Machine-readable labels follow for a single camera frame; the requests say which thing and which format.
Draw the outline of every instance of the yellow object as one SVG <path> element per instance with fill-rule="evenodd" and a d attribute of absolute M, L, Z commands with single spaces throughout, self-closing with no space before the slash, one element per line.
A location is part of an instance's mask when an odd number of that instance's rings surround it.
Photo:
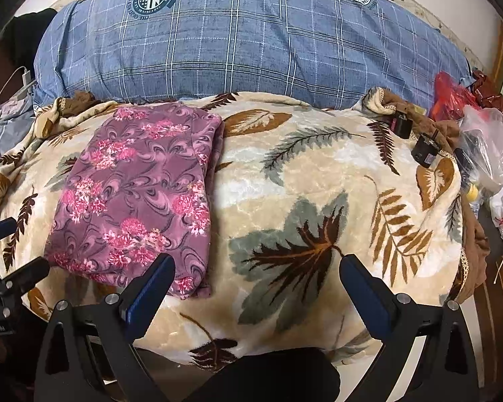
<path fill-rule="evenodd" d="M 477 199 L 477 197 L 479 196 L 479 190 L 473 186 L 472 184 L 469 185 L 469 191 L 468 193 L 465 195 L 466 198 L 468 198 L 468 201 L 469 202 L 473 202 Z"/>

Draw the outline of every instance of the small black device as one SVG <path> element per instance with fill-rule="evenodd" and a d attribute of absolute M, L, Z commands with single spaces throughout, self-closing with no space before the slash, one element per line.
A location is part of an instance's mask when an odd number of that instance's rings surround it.
<path fill-rule="evenodd" d="M 421 133 L 417 139 L 416 146 L 412 150 L 413 159 L 424 168 L 429 168 L 432 162 L 440 152 L 440 146 L 436 143 L 438 130 L 434 131 L 432 137 Z"/>
<path fill-rule="evenodd" d="M 404 112 L 397 110 L 389 123 L 389 129 L 401 139 L 409 139 L 412 125 L 413 121 Z"/>

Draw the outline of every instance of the clear plastic bag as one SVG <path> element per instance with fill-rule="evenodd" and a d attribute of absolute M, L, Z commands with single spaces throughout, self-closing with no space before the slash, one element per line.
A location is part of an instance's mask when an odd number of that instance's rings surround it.
<path fill-rule="evenodd" d="M 492 194 L 503 186 L 503 114 L 497 109 L 463 109 L 459 146 L 477 167 L 480 185 Z"/>
<path fill-rule="evenodd" d="M 446 72 L 440 72 L 434 81 L 435 104 L 429 116 L 435 121 L 458 120 L 464 116 L 464 106 L 480 109 L 475 97 L 465 87 L 456 83 Z"/>

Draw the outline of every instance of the black cloth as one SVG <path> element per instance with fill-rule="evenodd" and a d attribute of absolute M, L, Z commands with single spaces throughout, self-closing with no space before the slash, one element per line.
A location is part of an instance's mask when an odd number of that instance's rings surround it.
<path fill-rule="evenodd" d="M 9 54 L 15 68 L 28 68 L 32 72 L 32 78 L 35 75 L 34 60 L 39 42 L 56 13 L 54 9 L 45 9 L 16 16 L 0 34 L 0 45 Z"/>
<path fill-rule="evenodd" d="M 245 356 L 229 364 L 184 402 L 335 402 L 341 379 L 316 348 Z"/>

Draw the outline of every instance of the pink flower print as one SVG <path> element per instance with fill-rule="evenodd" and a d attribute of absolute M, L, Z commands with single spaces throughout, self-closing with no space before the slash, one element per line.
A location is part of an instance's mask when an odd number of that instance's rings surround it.
<path fill-rule="evenodd" d="M 209 209 L 206 206 L 200 206 L 194 209 L 192 213 L 192 225 L 190 230 L 195 236 L 205 234 L 205 230 L 211 223 Z"/>
<path fill-rule="evenodd" d="M 188 214 L 193 207 L 193 195 L 190 193 L 180 194 L 172 203 L 172 210 L 179 215 Z"/>
<path fill-rule="evenodd" d="M 93 272 L 97 269 L 97 264 L 93 260 L 84 259 L 83 263 L 86 272 Z"/>
<path fill-rule="evenodd" d="M 107 261 L 108 264 L 115 266 L 118 269 L 122 269 L 125 265 L 129 264 L 131 260 L 123 253 L 123 251 L 111 251 Z"/>
<path fill-rule="evenodd" d="M 130 235 L 127 232 L 122 234 L 116 234 L 113 231 L 108 231 L 102 236 L 102 238 L 108 244 L 110 244 L 110 246 L 119 251 L 127 249 L 134 244 L 134 240 L 132 239 L 132 237 L 130 237 Z"/>
<path fill-rule="evenodd" d="M 121 229 L 133 236 L 144 236 L 147 233 L 145 225 L 135 217 L 128 217 L 121 222 Z"/>
<path fill-rule="evenodd" d="M 71 261 L 68 267 L 69 272 L 83 273 L 86 270 L 84 262 Z"/>
<path fill-rule="evenodd" d="M 89 193 L 93 187 L 93 180 L 91 178 L 83 178 L 74 185 L 77 191 L 81 193 Z"/>
<path fill-rule="evenodd" d="M 95 282 L 100 282 L 102 284 L 109 284 L 107 276 L 103 275 L 102 273 L 87 273 L 86 276 L 87 278 L 90 278 Z"/>
<path fill-rule="evenodd" d="M 140 263 L 142 266 L 150 265 L 156 259 L 156 255 L 149 251 L 146 247 L 139 247 L 129 252 L 135 262 Z"/>
<path fill-rule="evenodd" d="M 74 192 L 71 189 L 67 189 L 62 194 L 62 202 L 64 204 L 71 204 L 74 201 Z"/>
<path fill-rule="evenodd" d="M 143 111 L 143 110 L 135 110 L 134 111 L 134 118 L 135 119 L 143 119 L 147 116 L 148 114 Z"/>
<path fill-rule="evenodd" d="M 195 183 L 190 183 L 188 189 L 192 191 L 194 197 L 204 197 L 205 196 L 205 185 L 202 181 L 196 181 Z"/>
<path fill-rule="evenodd" d="M 156 252 L 162 252 L 171 244 L 169 239 L 160 233 L 156 228 L 153 228 L 145 237 L 145 244 L 151 246 Z"/>
<path fill-rule="evenodd" d="M 176 136 L 189 130 L 188 125 L 173 125 L 168 119 L 158 121 L 156 124 L 145 124 L 142 130 L 146 131 L 149 139 Z"/>
<path fill-rule="evenodd" d="M 134 157 L 136 150 L 129 147 L 134 142 L 134 138 L 115 142 L 110 139 L 101 140 L 98 142 L 99 149 L 90 153 L 90 162 L 98 171 L 113 168 L 116 166 L 117 160 Z"/>
<path fill-rule="evenodd" d="M 199 153 L 197 155 L 197 159 L 199 160 L 201 167 L 204 167 L 207 164 L 207 162 L 209 161 L 209 158 L 207 157 L 207 155 L 203 154 L 203 153 Z"/>
<path fill-rule="evenodd" d="M 185 276 L 184 278 L 175 280 L 177 289 L 181 295 L 186 294 L 193 289 L 193 278 L 191 276 Z"/>
<path fill-rule="evenodd" d="M 124 148 L 120 152 L 117 153 L 118 160 L 126 160 L 128 158 L 133 158 L 136 154 L 136 150 L 134 148 Z"/>
<path fill-rule="evenodd" d="M 69 258 L 65 252 L 56 252 L 48 257 L 51 262 L 55 262 L 60 267 L 67 267 Z"/>
<path fill-rule="evenodd" d="M 117 121 L 122 121 L 124 119 L 132 119 L 133 115 L 133 110 L 129 109 L 128 107 L 119 107 L 115 112 L 114 112 L 114 118 Z"/>
<path fill-rule="evenodd" d="M 101 194 L 101 192 L 102 192 L 102 182 L 97 181 L 96 183 L 93 184 L 93 187 L 90 190 L 90 194 L 92 196 L 97 196 Z"/>
<path fill-rule="evenodd" d="M 106 204 L 99 198 L 95 198 L 88 204 L 87 211 L 98 216 L 106 211 Z"/>
<path fill-rule="evenodd" d="M 85 214 L 99 215 L 106 211 L 106 203 L 96 196 L 102 191 L 101 183 L 94 183 L 92 179 L 84 178 L 75 183 L 74 187 L 75 191 L 68 189 L 62 196 L 62 201 L 71 213 L 74 223 L 79 223 Z"/>
<path fill-rule="evenodd" d="M 114 113 L 114 118 L 118 121 L 122 121 L 124 119 L 143 119 L 147 116 L 147 114 L 143 110 L 131 109 L 129 107 L 120 107 Z"/>
<path fill-rule="evenodd" d="M 105 232 L 103 235 L 102 235 L 102 238 L 110 243 L 112 240 L 114 240 L 116 238 L 116 233 L 112 230 L 108 231 L 108 232 Z"/>
<path fill-rule="evenodd" d="M 111 145 L 111 143 L 112 142 L 110 139 L 99 140 L 99 142 L 97 142 L 97 146 L 99 147 L 99 149 L 106 149 Z"/>

